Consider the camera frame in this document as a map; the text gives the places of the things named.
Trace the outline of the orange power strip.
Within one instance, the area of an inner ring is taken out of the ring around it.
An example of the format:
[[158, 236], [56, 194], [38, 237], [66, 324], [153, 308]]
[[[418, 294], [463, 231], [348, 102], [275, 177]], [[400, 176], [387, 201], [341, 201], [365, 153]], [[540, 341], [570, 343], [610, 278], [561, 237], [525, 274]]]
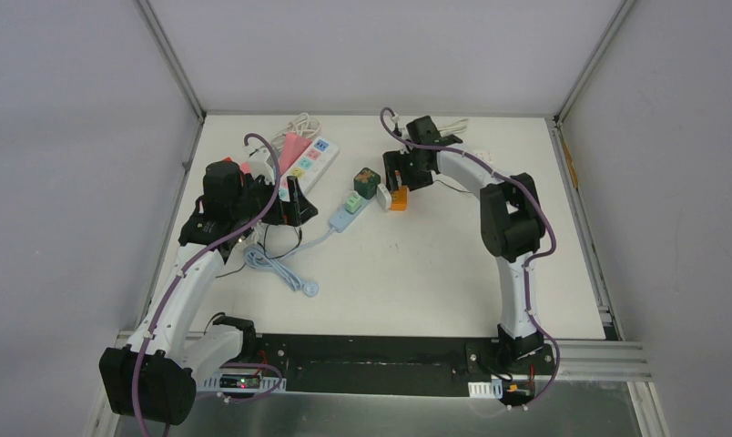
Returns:
[[391, 204], [389, 210], [405, 211], [408, 208], [409, 188], [400, 186], [391, 193]]

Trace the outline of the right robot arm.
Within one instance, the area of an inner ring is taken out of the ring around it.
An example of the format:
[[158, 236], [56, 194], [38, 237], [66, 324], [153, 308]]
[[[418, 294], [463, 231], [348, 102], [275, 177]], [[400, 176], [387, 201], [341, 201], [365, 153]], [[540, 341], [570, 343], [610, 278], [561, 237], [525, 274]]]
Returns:
[[527, 173], [503, 175], [454, 134], [442, 135], [428, 116], [414, 119], [401, 131], [392, 115], [384, 128], [404, 145], [383, 155], [389, 190], [425, 188], [434, 176], [444, 175], [478, 199], [482, 242], [495, 258], [500, 279], [496, 358], [505, 371], [522, 371], [546, 338], [535, 307], [534, 263], [545, 255], [540, 250], [542, 239], [555, 238], [534, 179]]

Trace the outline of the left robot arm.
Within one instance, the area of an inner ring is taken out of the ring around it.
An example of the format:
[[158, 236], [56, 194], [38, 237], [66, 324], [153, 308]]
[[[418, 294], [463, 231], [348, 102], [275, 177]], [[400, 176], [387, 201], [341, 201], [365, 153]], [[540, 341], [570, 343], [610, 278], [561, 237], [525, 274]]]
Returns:
[[306, 199], [307, 180], [287, 172], [275, 182], [252, 176], [231, 160], [206, 167], [203, 192], [183, 225], [164, 291], [122, 347], [106, 349], [99, 370], [113, 413], [179, 425], [198, 387], [229, 361], [247, 368], [257, 358], [252, 321], [223, 316], [209, 333], [187, 342], [212, 282], [233, 248], [259, 223], [297, 228], [318, 210]]

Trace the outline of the white tiger cube adapter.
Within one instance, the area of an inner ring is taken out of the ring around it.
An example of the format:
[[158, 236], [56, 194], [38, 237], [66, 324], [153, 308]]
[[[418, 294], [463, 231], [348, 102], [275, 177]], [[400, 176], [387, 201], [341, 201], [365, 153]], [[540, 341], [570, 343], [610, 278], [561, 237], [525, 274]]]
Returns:
[[480, 160], [486, 162], [489, 166], [493, 165], [492, 162], [492, 156], [489, 150], [485, 149], [475, 149], [473, 151], [473, 154], [478, 157]]

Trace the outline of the white multicolour power strip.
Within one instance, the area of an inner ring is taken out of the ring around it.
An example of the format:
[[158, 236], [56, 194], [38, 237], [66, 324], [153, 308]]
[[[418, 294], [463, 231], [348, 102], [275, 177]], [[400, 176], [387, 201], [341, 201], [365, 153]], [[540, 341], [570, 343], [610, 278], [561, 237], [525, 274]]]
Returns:
[[290, 200], [288, 177], [295, 177], [301, 193], [308, 195], [340, 154], [340, 151], [341, 148], [327, 138], [315, 138], [283, 174], [279, 190], [280, 199], [283, 201]]

